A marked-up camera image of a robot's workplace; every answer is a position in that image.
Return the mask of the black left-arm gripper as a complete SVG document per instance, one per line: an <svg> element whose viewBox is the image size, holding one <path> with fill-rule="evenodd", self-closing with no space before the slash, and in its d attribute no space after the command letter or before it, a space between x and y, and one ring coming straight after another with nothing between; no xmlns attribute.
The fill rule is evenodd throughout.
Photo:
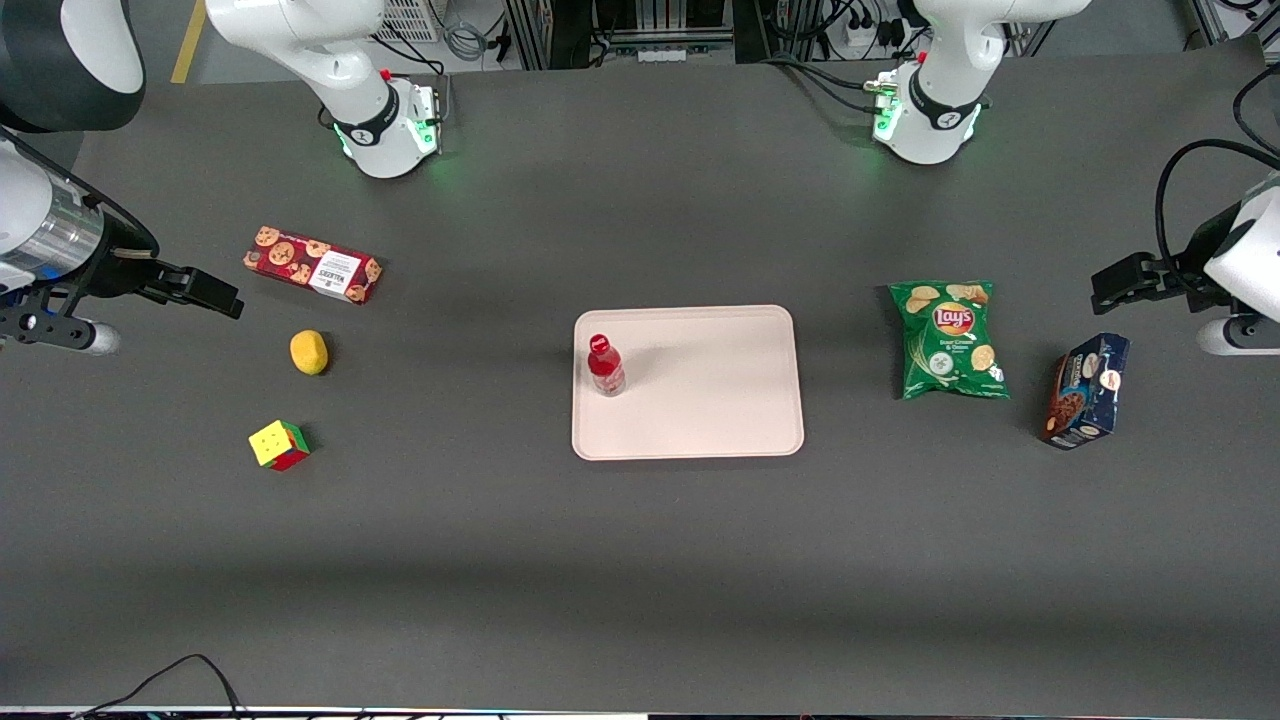
<svg viewBox="0 0 1280 720"><path fill-rule="evenodd" d="M1180 252L1171 252L1164 206L1158 206L1158 252L1134 252L1091 277L1091 309L1096 316L1135 301L1185 297L1189 307L1240 307L1242 304L1217 281L1207 263L1228 243L1242 205L1234 202L1192 233Z"/></svg>

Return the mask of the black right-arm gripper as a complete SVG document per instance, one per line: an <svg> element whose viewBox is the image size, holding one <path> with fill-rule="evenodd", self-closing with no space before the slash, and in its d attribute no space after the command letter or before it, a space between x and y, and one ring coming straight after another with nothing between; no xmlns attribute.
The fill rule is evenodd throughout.
<svg viewBox="0 0 1280 720"><path fill-rule="evenodd" d="M157 241L118 218L105 218L99 249L65 278L65 300L137 295L155 304L189 304L233 320L244 310L239 290L192 266L155 260Z"/></svg>

